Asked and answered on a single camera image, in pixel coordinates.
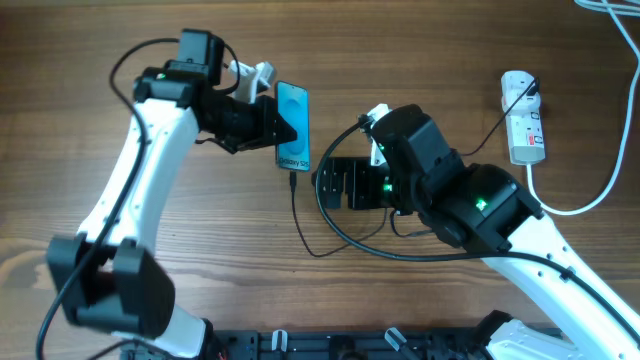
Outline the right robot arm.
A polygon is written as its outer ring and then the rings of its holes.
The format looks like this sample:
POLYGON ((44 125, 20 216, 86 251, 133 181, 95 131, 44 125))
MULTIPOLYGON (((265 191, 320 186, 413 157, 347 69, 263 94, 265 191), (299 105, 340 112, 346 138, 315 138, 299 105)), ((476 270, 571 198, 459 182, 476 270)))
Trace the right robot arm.
POLYGON ((343 132, 364 131, 388 166, 373 196, 415 213, 448 255, 408 262, 480 259, 524 292, 565 334, 559 339, 502 312, 487 316, 468 347, 488 359, 636 359, 639 316, 569 246, 549 214, 510 173, 465 165, 415 104, 379 119, 361 115, 343 132))

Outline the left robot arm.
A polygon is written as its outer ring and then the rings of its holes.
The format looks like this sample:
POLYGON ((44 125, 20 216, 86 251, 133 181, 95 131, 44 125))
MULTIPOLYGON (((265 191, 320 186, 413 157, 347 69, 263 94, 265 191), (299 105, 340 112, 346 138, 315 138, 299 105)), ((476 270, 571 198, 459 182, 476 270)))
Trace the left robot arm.
POLYGON ((54 237, 46 253, 57 295, 52 312, 172 359, 224 359, 210 321, 176 302, 155 260, 159 220, 189 149, 212 142, 229 153, 296 139, 269 95, 267 62, 224 61, 231 47, 203 30, 177 38, 175 58, 136 78, 124 105, 128 134, 93 210, 75 235, 54 237))

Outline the teal screen smartphone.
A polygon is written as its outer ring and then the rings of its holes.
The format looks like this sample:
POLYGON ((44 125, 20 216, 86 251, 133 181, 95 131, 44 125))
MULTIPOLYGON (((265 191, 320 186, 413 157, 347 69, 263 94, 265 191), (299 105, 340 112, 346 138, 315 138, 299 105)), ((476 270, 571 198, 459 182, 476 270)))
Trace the teal screen smartphone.
POLYGON ((309 93, 305 88, 278 81, 277 109, 283 120, 295 131, 297 138, 276 147, 280 168, 308 172, 311 169, 309 93))

